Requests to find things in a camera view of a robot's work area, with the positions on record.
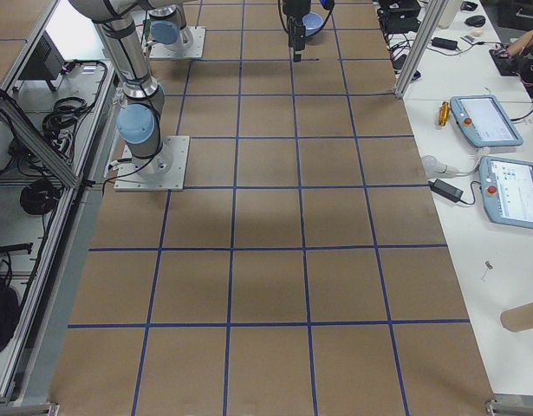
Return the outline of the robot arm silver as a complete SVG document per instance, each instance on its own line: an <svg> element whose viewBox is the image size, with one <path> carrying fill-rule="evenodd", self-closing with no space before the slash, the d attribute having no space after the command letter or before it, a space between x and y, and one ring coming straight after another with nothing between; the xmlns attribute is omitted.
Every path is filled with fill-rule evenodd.
<svg viewBox="0 0 533 416"><path fill-rule="evenodd" d="M307 27L305 16L311 11L310 1L278 1L277 13L287 35L288 48L293 62L302 59L305 50ZM202 56L204 28L189 28L181 4L151 10L146 20L151 41L146 45L153 59L192 59Z"/></svg>
<svg viewBox="0 0 533 416"><path fill-rule="evenodd" d="M152 76L138 37L132 10L157 10L170 1L72 1L80 14L97 29L122 81L125 106L119 111L117 130L131 153L132 163L143 177L159 178L172 165L172 152L165 149L160 116L165 95Z"/></svg>

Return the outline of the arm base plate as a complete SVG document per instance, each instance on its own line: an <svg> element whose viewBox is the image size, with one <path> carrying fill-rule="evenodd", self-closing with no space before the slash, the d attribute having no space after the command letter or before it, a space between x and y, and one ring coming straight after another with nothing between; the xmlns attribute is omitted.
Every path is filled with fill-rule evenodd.
<svg viewBox="0 0 533 416"><path fill-rule="evenodd" d="M175 24L154 23L150 29L147 54L152 60L200 59L205 32L202 26L179 29Z"/></svg>
<svg viewBox="0 0 533 416"><path fill-rule="evenodd" d="M182 192L189 146L187 135L166 136L160 153L142 170L136 172L145 164L142 159L135 158L134 163L120 165L120 178L115 180L114 189L118 192Z"/></svg>

